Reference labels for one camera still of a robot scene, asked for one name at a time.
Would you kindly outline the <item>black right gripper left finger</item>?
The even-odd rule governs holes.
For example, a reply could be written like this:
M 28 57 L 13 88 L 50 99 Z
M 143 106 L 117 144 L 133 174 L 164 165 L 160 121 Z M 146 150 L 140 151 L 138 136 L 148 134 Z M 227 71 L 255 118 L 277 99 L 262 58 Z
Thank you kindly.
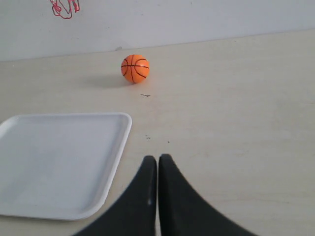
M 156 234 L 157 162 L 145 156 L 123 194 L 77 236 L 154 236 Z

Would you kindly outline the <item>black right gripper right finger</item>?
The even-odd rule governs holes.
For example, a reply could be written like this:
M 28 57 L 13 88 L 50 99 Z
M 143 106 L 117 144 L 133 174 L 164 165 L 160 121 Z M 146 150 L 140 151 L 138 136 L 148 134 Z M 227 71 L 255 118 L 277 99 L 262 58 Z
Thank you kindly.
M 158 211 L 163 236 L 254 235 L 208 204 L 169 154 L 158 162 Z

